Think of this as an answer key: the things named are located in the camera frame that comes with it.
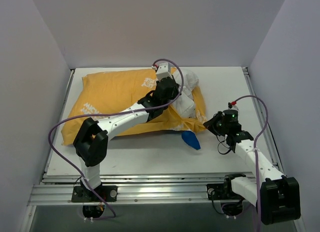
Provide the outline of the yellow printed pillowcase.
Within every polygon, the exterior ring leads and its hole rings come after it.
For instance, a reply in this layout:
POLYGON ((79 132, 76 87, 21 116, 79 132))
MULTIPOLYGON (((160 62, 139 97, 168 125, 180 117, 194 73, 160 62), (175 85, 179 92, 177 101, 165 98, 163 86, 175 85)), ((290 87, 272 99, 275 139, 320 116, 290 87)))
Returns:
MULTIPOLYGON (((175 81, 184 85, 182 71, 171 69, 175 81)), ((73 105, 70 117, 83 114, 118 113, 130 107, 148 92, 156 88, 156 73, 153 69, 100 72, 82 78, 83 90, 73 105)), ((138 124, 122 135, 135 135, 161 130, 192 131, 205 130, 206 105, 199 85, 192 92, 195 98, 195 118, 181 118, 174 108, 168 109, 151 122, 138 124)))

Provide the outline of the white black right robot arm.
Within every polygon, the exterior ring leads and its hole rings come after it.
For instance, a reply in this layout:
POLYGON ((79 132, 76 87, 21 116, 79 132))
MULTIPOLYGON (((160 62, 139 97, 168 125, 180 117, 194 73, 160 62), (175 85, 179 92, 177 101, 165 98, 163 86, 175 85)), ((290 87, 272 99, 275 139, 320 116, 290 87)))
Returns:
POLYGON ((204 127, 215 136, 223 136, 229 150, 241 158, 256 177, 256 183, 243 173, 224 177, 222 194, 236 195, 254 205, 263 224, 296 220, 301 217, 300 186, 294 177, 280 172, 255 146, 252 135, 243 130, 238 111, 227 109, 217 112, 204 127))

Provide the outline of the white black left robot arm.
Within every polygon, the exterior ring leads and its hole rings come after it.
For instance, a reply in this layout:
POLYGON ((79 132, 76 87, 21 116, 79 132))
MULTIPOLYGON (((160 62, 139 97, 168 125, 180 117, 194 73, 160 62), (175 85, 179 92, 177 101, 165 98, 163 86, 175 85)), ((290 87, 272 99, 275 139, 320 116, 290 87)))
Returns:
POLYGON ((82 123, 73 146, 83 173, 82 194, 88 201, 96 201, 100 198, 102 184, 100 163, 106 157, 109 141, 138 124, 147 123, 159 117, 168 108, 167 103, 178 94, 179 85, 173 76, 167 76, 156 82, 154 90, 125 109, 124 114, 97 121, 88 118, 82 123))

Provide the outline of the white pillow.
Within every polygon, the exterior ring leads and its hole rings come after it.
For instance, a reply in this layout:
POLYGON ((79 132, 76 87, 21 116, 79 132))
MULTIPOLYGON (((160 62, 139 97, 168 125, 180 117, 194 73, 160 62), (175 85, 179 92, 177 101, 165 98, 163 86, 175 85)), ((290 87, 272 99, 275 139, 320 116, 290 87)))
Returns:
POLYGON ((193 91, 199 84, 198 76, 188 70, 181 69, 183 76, 183 89, 181 95, 170 105, 181 118, 196 117, 196 102, 193 91))

